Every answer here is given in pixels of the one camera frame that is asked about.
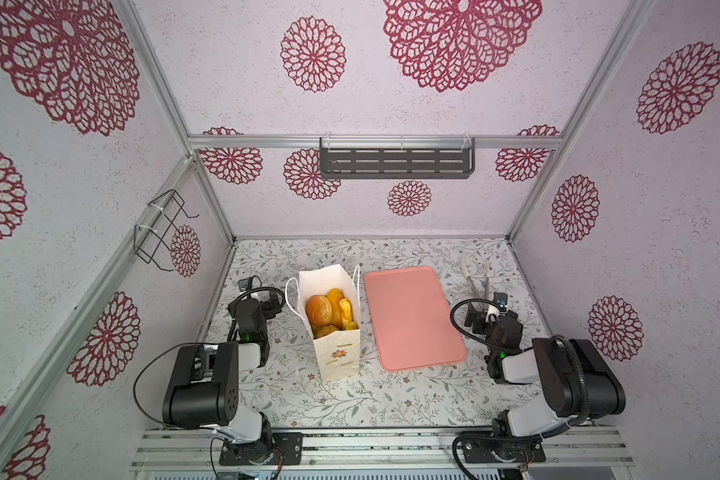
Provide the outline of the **round brown bun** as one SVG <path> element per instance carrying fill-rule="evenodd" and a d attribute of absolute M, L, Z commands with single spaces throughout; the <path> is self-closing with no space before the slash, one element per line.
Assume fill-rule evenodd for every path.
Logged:
<path fill-rule="evenodd" d="M 330 325 L 333 320 L 333 306 L 326 295 L 314 295 L 305 304 L 310 325 L 316 329 Z"/>

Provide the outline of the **metal tongs white tips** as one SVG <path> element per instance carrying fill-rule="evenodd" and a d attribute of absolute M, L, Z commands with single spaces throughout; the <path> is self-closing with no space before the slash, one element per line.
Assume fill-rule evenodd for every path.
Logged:
<path fill-rule="evenodd" d="M 462 256 L 459 260 L 462 275 L 467 280 L 474 298 L 491 300 L 493 298 L 491 278 L 494 274 L 493 265 L 490 260 L 473 274 L 470 271 L 467 258 Z M 488 318 L 497 318 L 501 313 L 498 307 L 481 302 L 472 302 L 470 307 L 478 313 L 485 314 Z"/>

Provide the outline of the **yellow fake bread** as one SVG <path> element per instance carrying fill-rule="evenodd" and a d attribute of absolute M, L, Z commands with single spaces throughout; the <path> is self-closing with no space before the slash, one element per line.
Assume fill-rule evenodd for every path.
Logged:
<path fill-rule="evenodd" d="M 342 308 L 340 307 L 340 301 L 345 298 L 343 292 L 338 288 L 334 288 L 326 294 L 326 297 L 332 307 L 331 324 L 340 330 L 343 330 Z"/>

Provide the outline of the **white paper bag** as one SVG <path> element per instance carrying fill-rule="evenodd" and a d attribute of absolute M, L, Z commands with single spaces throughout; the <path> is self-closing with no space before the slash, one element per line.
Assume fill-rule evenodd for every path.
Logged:
<path fill-rule="evenodd" d="M 286 284 L 294 285 L 297 299 L 287 300 L 286 305 L 304 323 L 312 341 L 321 378 L 332 381 L 354 376 L 359 373 L 361 356 L 360 323 L 362 309 L 360 302 L 360 267 L 348 273 L 340 265 L 331 265 L 318 270 L 301 271 Z M 306 302 L 314 295 L 326 295 L 331 289 L 340 289 L 352 305 L 357 330 L 340 330 L 323 338 L 315 339 L 314 331 L 305 312 Z"/>

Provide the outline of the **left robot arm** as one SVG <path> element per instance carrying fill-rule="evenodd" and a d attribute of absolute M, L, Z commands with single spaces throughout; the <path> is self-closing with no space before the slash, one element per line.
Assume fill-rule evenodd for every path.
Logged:
<path fill-rule="evenodd" d="M 161 407 L 162 423 L 184 430 L 208 430 L 220 443 L 211 465 L 271 465 L 281 472 L 301 462 L 303 435 L 276 433 L 267 416 L 244 404 L 241 375 L 269 359 L 268 321 L 282 312 L 285 293 L 252 288 L 228 305 L 232 320 L 220 343 L 186 343 L 177 353 Z"/>

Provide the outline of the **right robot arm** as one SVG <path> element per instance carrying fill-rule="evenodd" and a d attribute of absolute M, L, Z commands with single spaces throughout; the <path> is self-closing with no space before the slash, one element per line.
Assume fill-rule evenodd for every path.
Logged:
<path fill-rule="evenodd" d="M 468 462 L 490 459 L 520 463 L 527 469 L 531 463 L 545 460 L 545 440 L 624 411 L 625 390 L 591 341 L 553 335 L 534 338 L 531 346 L 523 349 L 523 325 L 517 314 L 499 302 L 481 298 L 458 302 L 449 319 L 462 336 L 487 348 L 486 371 L 496 384 L 537 383 L 542 390 L 521 406 L 501 412 L 489 430 L 464 432 L 454 438 L 452 456 L 463 473 L 468 472 Z"/>

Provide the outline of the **orange fake bread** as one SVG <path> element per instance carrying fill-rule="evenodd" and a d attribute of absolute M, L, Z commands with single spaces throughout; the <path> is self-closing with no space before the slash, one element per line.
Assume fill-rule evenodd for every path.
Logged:
<path fill-rule="evenodd" d="M 328 335 L 330 335 L 331 333 L 334 333 L 334 332 L 337 332 L 337 331 L 340 331 L 340 328 L 339 328 L 339 327 L 337 327 L 337 326 L 335 326 L 335 325 L 326 325 L 326 326 L 317 328 L 317 329 L 314 331 L 314 338 L 315 338 L 315 339 L 323 338 L 323 337 L 328 336 Z"/>

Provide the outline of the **yellow croissant bread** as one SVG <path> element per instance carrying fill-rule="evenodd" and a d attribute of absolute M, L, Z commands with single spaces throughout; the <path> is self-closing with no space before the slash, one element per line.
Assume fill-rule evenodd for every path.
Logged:
<path fill-rule="evenodd" d="M 354 320 L 351 302 L 347 298 L 342 298 L 338 303 L 340 318 L 343 330 L 357 330 L 359 328 Z"/>

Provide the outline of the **pink plastic tray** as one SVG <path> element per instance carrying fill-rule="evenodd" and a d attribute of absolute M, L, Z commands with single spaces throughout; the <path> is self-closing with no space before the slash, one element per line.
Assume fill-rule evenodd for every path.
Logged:
<path fill-rule="evenodd" d="M 388 372 L 459 364 L 467 357 L 450 308 L 429 266 L 369 272 L 364 277 L 380 363 Z"/>

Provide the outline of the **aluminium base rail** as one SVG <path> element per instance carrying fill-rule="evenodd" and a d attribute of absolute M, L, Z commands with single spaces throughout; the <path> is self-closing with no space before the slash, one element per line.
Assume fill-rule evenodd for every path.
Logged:
<path fill-rule="evenodd" d="M 287 471 L 339 469 L 445 469 L 454 467 L 452 443 L 464 428 L 287 428 L 273 436 L 286 454 Z M 608 426 L 574 428 L 544 440 L 530 453 L 500 459 L 495 449 L 477 441 L 457 446 L 461 462 L 485 468 L 632 467 L 635 465 L 619 431 Z M 136 448 L 130 472 L 200 471 L 215 466 L 228 450 L 210 444 L 206 432 L 147 430 Z"/>

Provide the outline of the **grey wall shelf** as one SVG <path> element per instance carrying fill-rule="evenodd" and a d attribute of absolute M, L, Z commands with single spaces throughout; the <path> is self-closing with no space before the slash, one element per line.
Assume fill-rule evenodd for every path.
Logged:
<path fill-rule="evenodd" d="M 321 138 L 318 166 L 329 180 L 461 180 L 475 171 L 475 148 L 471 139 L 456 148 L 387 148 L 334 146 Z"/>

